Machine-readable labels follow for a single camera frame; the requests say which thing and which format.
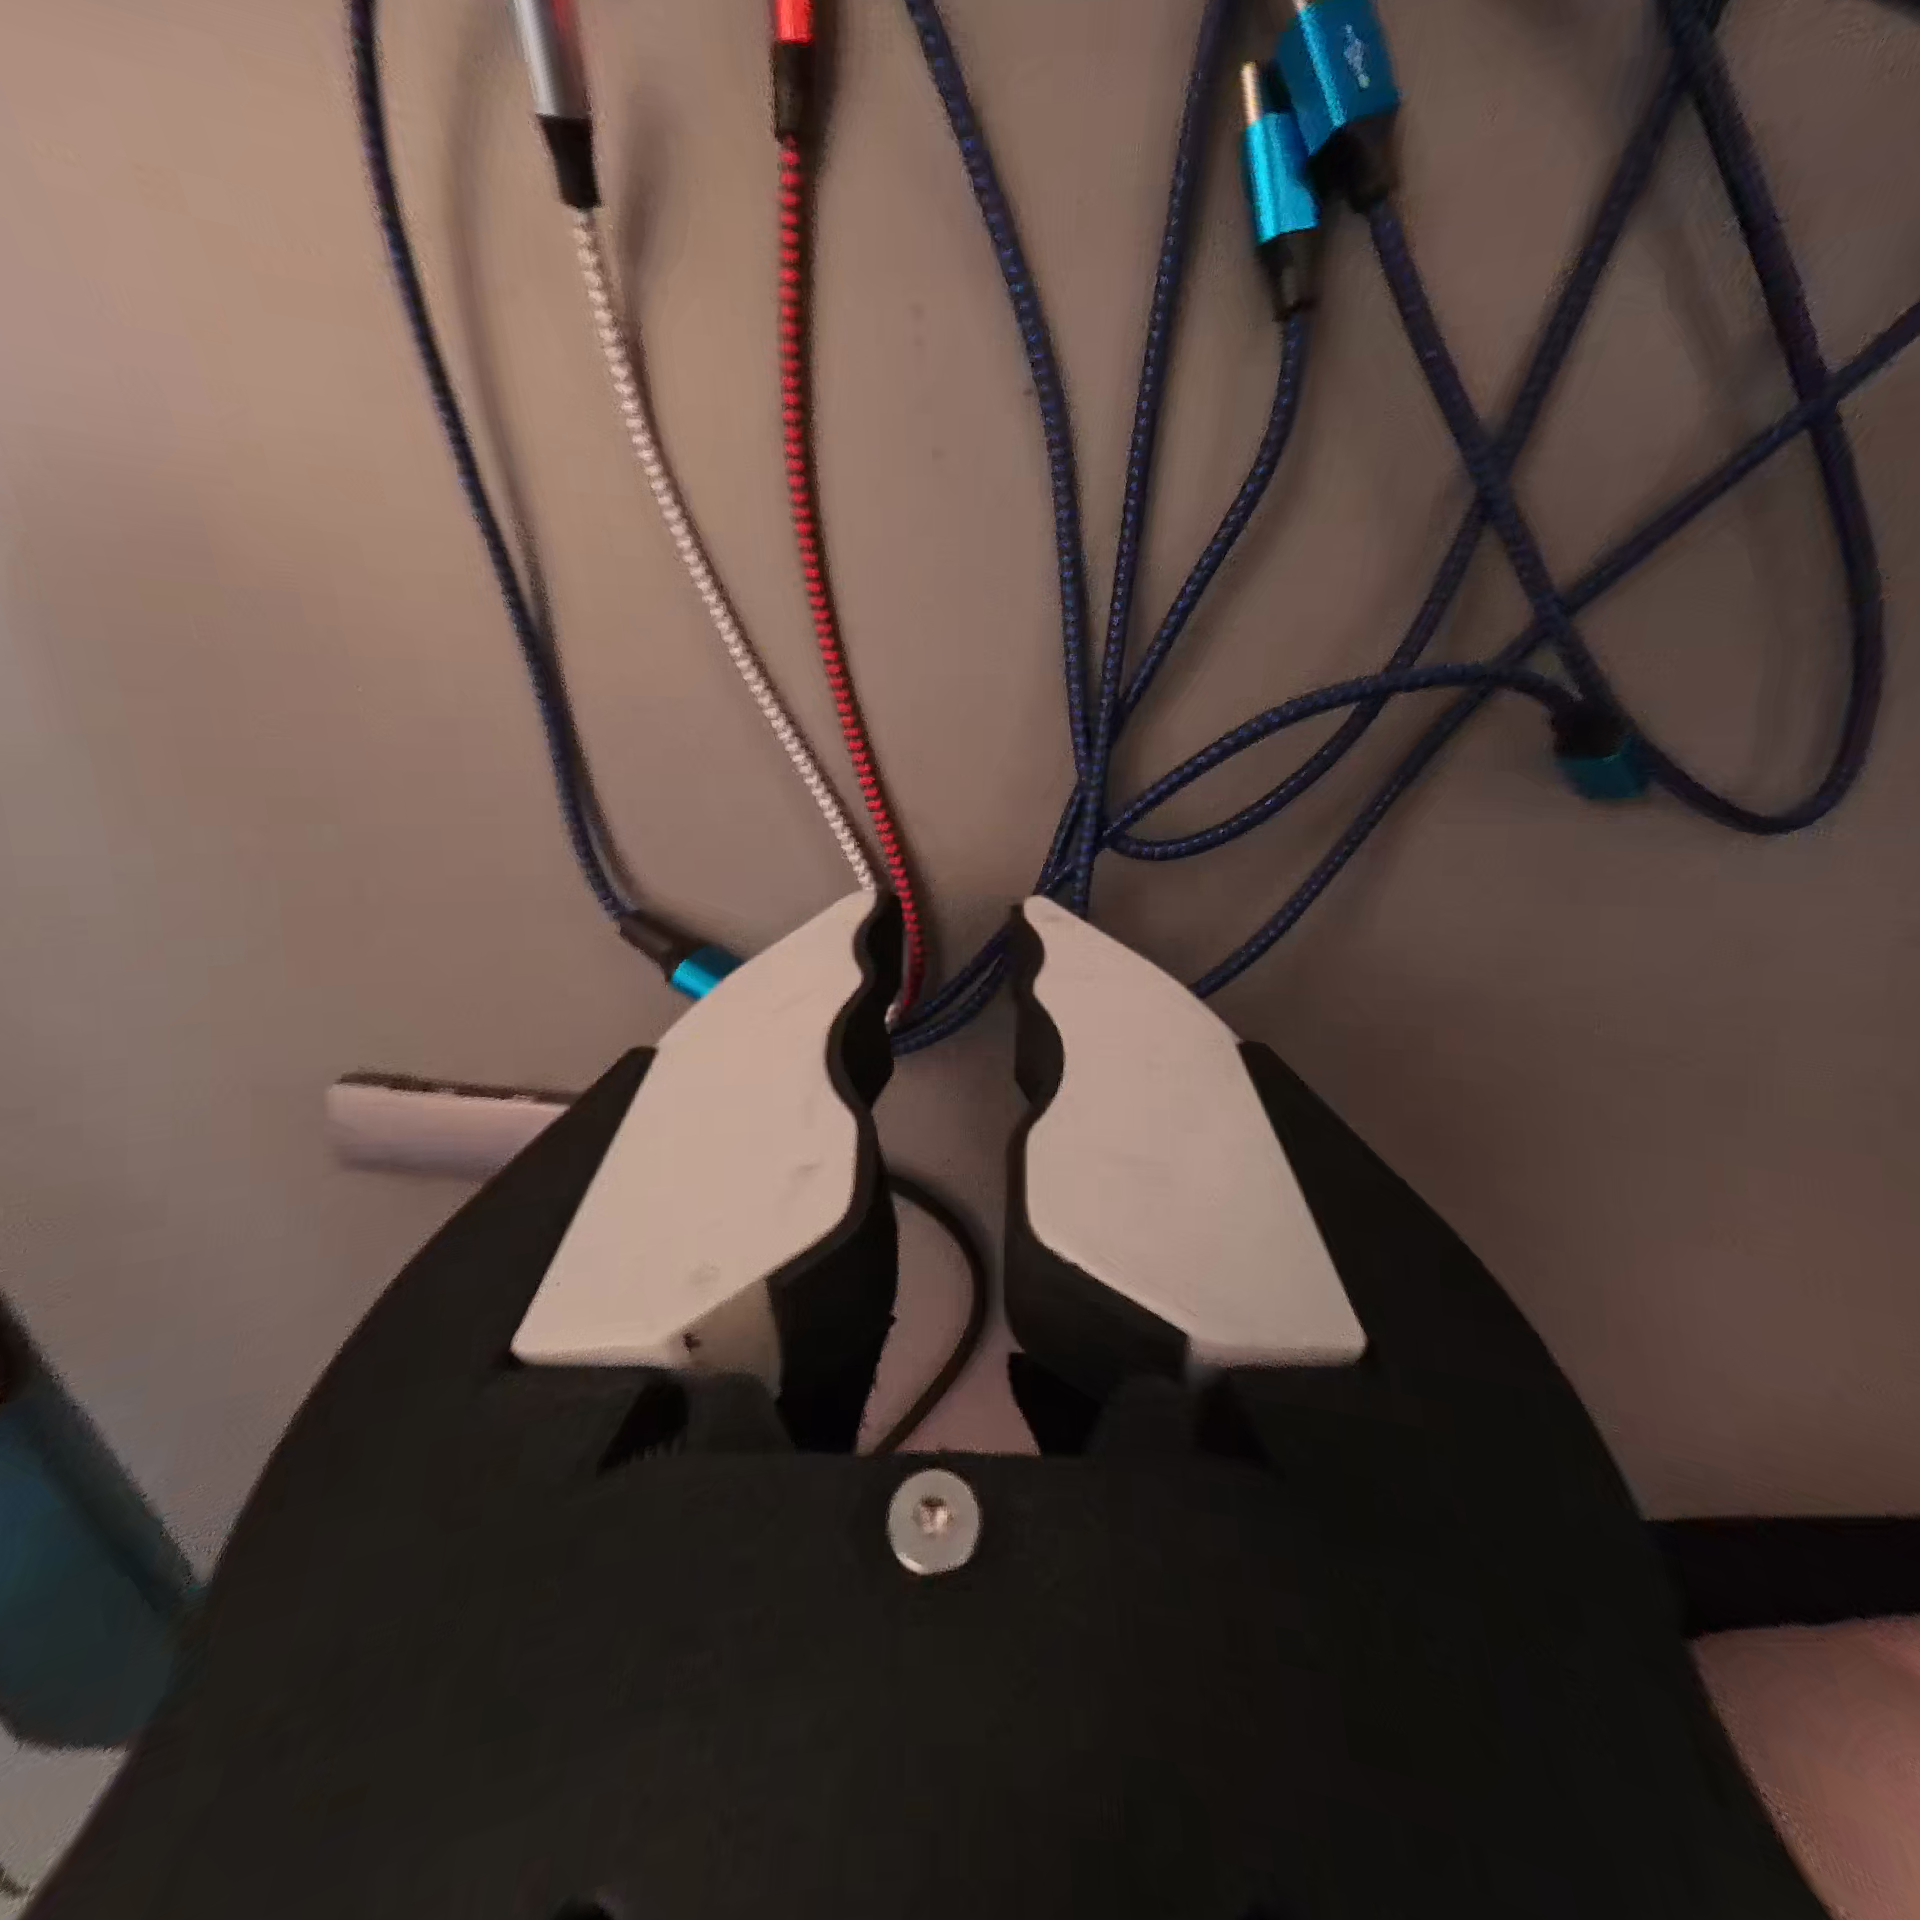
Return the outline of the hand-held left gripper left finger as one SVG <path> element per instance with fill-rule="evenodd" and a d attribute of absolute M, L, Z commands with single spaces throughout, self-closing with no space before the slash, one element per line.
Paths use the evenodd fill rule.
<path fill-rule="evenodd" d="M 902 913 L 850 893 L 721 979 L 659 1042 L 512 1338 L 526 1367 L 749 1377 L 876 1367 L 896 1255 L 874 1105 Z"/>

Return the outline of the teal blurred object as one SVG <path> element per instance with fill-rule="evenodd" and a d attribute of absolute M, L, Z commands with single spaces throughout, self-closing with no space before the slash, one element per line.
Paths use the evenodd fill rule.
<path fill-rule="evenodd" d="M 3 1303 L 3 1720 L 113 1749 L 156 1716 L 198 1596 L 177 1541 Z"/>

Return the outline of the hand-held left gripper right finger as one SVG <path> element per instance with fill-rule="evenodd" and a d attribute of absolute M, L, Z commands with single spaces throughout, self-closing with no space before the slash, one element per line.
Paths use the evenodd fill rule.
<path fill-rule="evenodd" d="M 1003 1300 L 1077 1395 L 1353 1365 L 1368 1336 L 1233 1028 L 1068 907 L 1008 925 Z"/>

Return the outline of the black quilted wrist rest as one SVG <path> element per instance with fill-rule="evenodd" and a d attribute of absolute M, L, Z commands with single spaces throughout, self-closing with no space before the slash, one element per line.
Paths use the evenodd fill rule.
<path fill-rule="evenodd" d="M 1690 1641 L 1917 1616 L 1917 1517 L 1651 1520 Z"/>

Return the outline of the person's right forearm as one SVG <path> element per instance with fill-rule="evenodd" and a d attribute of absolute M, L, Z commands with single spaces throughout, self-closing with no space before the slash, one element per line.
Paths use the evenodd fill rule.
<path fill-rule="evenodd" d="M 1917 1916 L 1917 1620 L 1694 1644 L 1753 1786 L 1833 1916 Z"/>

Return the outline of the white flat object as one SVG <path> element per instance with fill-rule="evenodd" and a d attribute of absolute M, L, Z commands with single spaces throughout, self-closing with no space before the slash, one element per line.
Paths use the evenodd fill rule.
<path fill-rule="evenodd" d="M 323 1119 L 348 1168 L 483 1185 L 570 1106 L 572 1096 L 554 1091 L 354 1073 L 326 1089 Z"/>

